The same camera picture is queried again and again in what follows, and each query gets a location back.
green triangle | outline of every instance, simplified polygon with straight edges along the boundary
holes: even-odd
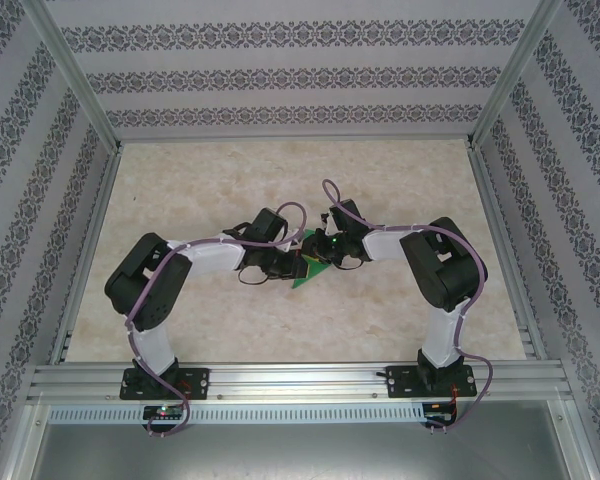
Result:
[[[313,233],[315,233],[314,230],[306,230],[305,234],[304,234],[304,238],[307,238],[309,235],[312,235]],[[324,263],[320,263],[318,260],[308,257],[306,255],[303,255],[303,258],[307,261],[307,264],[309,266],[307,276],[305,278],[296,278],[293,281],[293,286],[291,288],[297,288],[300,285],[303,285],[304,283],[308,282],[313,277],[318,275],[320,272],[322,272],[323,270],[325,270],[326,268],[329,268],[331,266],[331,265],[326,265]]]

marble floor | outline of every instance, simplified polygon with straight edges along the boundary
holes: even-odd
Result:
[[[123,317],[103,293],[144,233],[213,236],[264,207],[296,200],[320,226],[328,177],[369,221],[429,223],[451,217],[484,259],[489,281],[471,310],[463,347],[491,359],[524,359],[511,304],[461,140],[270,141],[132,144],[124,148],[73,331],[68,361],[129,361]],[[299,214],[285,211],[291,224]],[[168,319],[181,361],[346,362],[415,360],[428,304],[406,261],[329,268],[291,282],[238,282],[234,272],[185,284]]]

purple cable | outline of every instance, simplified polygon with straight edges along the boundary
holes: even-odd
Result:
[[[138,362],[138,365],[140,365],[140,367],[145,372],[147,372],[151,378],[153,378],[155,381],[157,381],[160,385],[162,385],[164,388],[166,388],[170,392],[174,393],[179,399],[181,399],[182,405],[184,406],[184,408],[186,410],[184,420],[180,424],[173,427],[168,432],[160,433],[159,434],[160,437],[168,437],[170,435],[174,435],[174,434],[178,433],[179,431],[181,431],[183,428],[185,428],[187,426],[187,424],[189,423],[189,419],[191,418],[191,407],[189,405],[189,400],[182,392],[180,392],[180,390],[171,386],[169,383],[165,382],[162,378],[160,378],[160,375],[158,375],[153,370],[151,370],[151,368],[149,368],[149,365],[147,365],[147,363],[142,359],[142,356],[140,355],[140,351],[138,350],[138,346],[136,345],[136,342],[133,338],[133,319],[138,314],[140,309],[143,307],[143,304],[147,298],[147,295],[151,291],[151,288],[156,283],[156,280],[158,279],[158,277],[164,270],[167,263],[169,263],[169,261],[178,252],[180,252],[186,248],[195,247],[196,245],[202,245],[205,243],[228,243],[231,245],[243,245],[243,246],[247,246],[247,247],[271,247],[271,248],[273,248],[273,247],[278,247],[280,245],[284,245],[289,242],[293,242],[294,240],[301,239],[304,235],[304,228],[307,225],[307,211],[298,202],[285,202],[282,205],[280,205],[280,207],[278,207],[278,210],[276,210],[276,213],[280,213],[285,207],[288,207],[288,206],[298,207],[300,209],[300,211],[302,212],[302,223],[300,224],[300,228],[298,229],[298,231],[295,234],[291,235],[289,238],[283,238],[280,241],[271,242],[271,243],[249,242],[247,240],[236,240],[233,238],[204,238],[201,240],[193,240],[191,242],[187,242],[187,243],[183,243],[182,245],[178,245],[162,259],[162,261],[160,262],[158,267],[153,272],[153,275],[151,275],[151,278],[145,285],[144,289],[142,290],[142,293],[140,293],[140,295],[138,296],[138,299],[136,300],[135,305],[131,309],[131,312],[129,312],[129,315],[127,316],[127,319],[125,320],[124,324],[127,327],[127,336],[129,337],[129,345],[131,346],[131,350],[133,351],[133,354],[136,357],[136,361]],[[149,422],[147,422],[147,431],[149,432],[149,436],[156,435],[156,432],[151,430],[151,424],[153,423],[153,421],[154,421],[154,418],[151,418],[149,420]]]
[[[331,186],[335,190],[337,198],[335,198],[331,194],[331,192],[329,191],[329,188],[328,188],[329,186]],[[464,248],[466,248],[467,251],[469,252],[469,254],[471,255],[471,258],[473,259],[473,261],[476,262],[476,265],[478,266],[478,276],[479,276],[478,288],[476,290],[476,293],[473,295],[473,297],[471,297],[471,299],[467,302],[467,304],[460,310],[460,319],[458,320],[458,323],[456,324],[456,329],[453,334],[453,346],[456,348],[458,353],[460,353],[460,355],[463,355],[472,360],[479,360],[479,361],[483,362],[487,366],[487,370],[489,371],[489,373],[487,375],[487,380],[484,384],[484,387],[482,388],[482,391],[480,392],[480,394],[478,395],[476,400],[473,402],[471,407],[469,407],[469,410],[467,410],[466,413],[462,417],[460,417],[458,420],[456,420],[456,422],[454,422],[449,427],[444,427],[444,426],[442,426],[442,424],[439,424],[438,422],[430,421],[431,423],[440,425],[439,430],[443,430],[445,432],[453,430],[458,425],[460,425],[462,422],[464,422],[464,420],[469,416],[471,411],[480,403],[482,398],[486,395],[489,387],[491,386],[491,382],[493,381],[493,365],[491,364],[491,362],[488,359],[486,359],[485,357],[482,357],[480,355],[466,353],[460,347],[460,333],[462,332],[462,325],[464,324],[464,320],[467,315],[467,311],[469,310],[469,308],[471,308],[471,306],[474,303],[476,303],[476,300],[478,300],[478,297],[480,297],[480,294],[482,293],[482,290],[484,289],[485,276],[484,276],[484,269],[482,268],[482,260],[480,259],[480,256],[475,251],[475,249],[471,246],[471,244],[469,242],[467,242],[464,238],[462,238],[462,237],[456,235],[455,233],[450,232],[449,230],[446,230],[444,228],[435,227],[433,225],[403,225],[403,226],[398,226],[398,227],[386,227],[384,225],[374,225],[373,223],[367,222],[364,218],[360,218],[357,215],[355,215],[354,213],[351,213],[349,210],[344,208],[344,206],[340,203],[340,190],[338,189],[338,186],[332,180],[325,178],[322,181],[322,188],[324,190],[324,193],[327,194],[327,197],[329,198],[329,200],[331,200],[331,202],[336,207],[338,207],[344,214],[348,215],[349,217],[351,217],[354,220],[356,220],[357,222],[369,227],[372,230],[384,230],[387,232],[409,231],[409,230],[428,230],[431,232],[440,233],[442,235],[445,235],[445,236],[455,240],[460,245],[462,245]]]

